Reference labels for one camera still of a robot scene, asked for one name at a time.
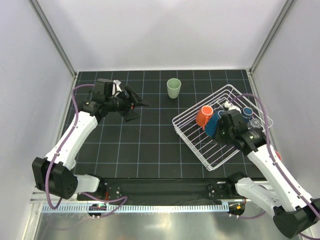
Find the orange mug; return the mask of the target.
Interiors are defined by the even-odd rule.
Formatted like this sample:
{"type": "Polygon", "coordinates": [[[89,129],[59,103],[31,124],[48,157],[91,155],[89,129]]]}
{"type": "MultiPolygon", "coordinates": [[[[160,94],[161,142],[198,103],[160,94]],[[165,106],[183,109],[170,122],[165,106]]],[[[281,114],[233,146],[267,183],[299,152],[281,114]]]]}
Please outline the orange mug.
{"type": "Polygon", "coordinates": [[[213,116],[213,114],[214,114],[214,109],[210,105],[202,106],[196,115],[196,118],[195,118],[196,124],[200,126],[204,131],[208,121],[213,116]]]}

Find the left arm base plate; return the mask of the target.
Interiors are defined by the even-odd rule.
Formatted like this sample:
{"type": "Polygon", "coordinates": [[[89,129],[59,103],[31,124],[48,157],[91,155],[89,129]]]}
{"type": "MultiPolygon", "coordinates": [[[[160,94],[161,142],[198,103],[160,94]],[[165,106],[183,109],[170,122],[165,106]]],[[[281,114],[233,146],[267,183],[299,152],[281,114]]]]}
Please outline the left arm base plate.
{"type": "Polygon", "coordinates": [[[107,183],[105,185],[105,195],[104,199],[106,201],[118,200],[122,197],[122,187],[120,184],[107,183]]]}

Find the clear faceted glass cup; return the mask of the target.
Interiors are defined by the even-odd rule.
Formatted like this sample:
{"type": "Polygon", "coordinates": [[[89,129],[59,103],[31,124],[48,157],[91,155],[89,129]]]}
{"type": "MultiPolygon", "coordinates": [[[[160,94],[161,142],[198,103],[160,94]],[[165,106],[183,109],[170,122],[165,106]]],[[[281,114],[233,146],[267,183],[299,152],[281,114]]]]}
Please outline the clear faceted glass cup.
{"type": "Polygon", "coordinates": [[[247,123],[248,129],[257,128],[260,129],[262,127],[261,121],[258,118],[252,118],[247,123]]]}

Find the dark blue cup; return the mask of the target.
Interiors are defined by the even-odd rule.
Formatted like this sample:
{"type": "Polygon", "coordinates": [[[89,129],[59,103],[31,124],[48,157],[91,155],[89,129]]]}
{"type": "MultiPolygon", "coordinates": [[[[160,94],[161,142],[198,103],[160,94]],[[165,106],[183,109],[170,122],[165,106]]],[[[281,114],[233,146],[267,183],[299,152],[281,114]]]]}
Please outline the dark blue cup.
{"type": "Polygon", "coordinates": [[[246,123],[248,123],[253,118],[253,113],[254,112],[253,112],[252,108],[250,108],[250,107],[246,106],[241,109],[241,114],[242,114],[244,121],[246,123]]]}

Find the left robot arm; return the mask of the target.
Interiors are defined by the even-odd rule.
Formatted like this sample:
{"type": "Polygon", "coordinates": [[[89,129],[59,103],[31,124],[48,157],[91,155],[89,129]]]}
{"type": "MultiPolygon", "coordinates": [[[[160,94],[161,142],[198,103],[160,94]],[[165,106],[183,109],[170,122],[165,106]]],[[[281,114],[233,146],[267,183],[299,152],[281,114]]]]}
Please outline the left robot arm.
{"type": "Polygon", "coordinates": [[[101,200],[106,188],[101,177],[93,174],[75,175],[76,156],[90,133],[109,113],[119,113],[125,122],[140,118],[135,108],[148,106],[129,85],[124,89],[121,82],[99,78],[90,88],[88,97],[74,105],[74,117],[60,140],[45,157],[32,162],[35,185],[38,190],[62,199],[74,194],[88,193],[94,200],[101,200]]]}

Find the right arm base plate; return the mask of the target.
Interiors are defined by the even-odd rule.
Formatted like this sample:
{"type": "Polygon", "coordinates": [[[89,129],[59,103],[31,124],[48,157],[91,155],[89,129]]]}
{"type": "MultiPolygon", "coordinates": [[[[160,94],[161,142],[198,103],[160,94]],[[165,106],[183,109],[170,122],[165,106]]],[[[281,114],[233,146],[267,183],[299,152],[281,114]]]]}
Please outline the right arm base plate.
{"type": "Polygon", "coordinates": [[[211,183],[207,185],[208,196],[211,200],[227,199],[229,196],[225,183],[211,183]]]}

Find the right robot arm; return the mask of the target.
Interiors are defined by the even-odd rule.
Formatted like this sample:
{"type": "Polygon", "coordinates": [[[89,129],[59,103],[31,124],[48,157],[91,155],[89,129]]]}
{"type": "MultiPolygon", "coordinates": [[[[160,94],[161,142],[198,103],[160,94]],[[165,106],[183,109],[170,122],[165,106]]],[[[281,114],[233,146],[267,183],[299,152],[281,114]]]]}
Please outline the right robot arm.
{"type": "Polygon", "coordinates": [[[304,190],[277,158],[267,131],[248,128],[242,114],[232,109],[221,113],[215,139],[247,156],[273,190],[263,188],[242,173],[235,173],[227,178],[225,185],[230,198],[240,195],[250,199],[272,217],[277,229],[289,239],[320,220],[320,200],[304,190]]]}

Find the blue mug cream inside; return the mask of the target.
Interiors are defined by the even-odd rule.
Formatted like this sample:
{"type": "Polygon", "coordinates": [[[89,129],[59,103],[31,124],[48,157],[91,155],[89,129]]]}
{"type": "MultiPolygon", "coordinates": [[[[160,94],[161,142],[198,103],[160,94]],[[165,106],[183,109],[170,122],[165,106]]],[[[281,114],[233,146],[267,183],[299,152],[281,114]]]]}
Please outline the blue mug cream inside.
{"type": "Polygon", "coordinates": [[[214,137],[217,130],[217,124],[219,119],[221,118],[221,114],[224,112],[224,110],[220,109],[214,112],[213,116],[210,118],[210,120],[207,122],[204,128],[204,132],[209,137],[214,137]]]}

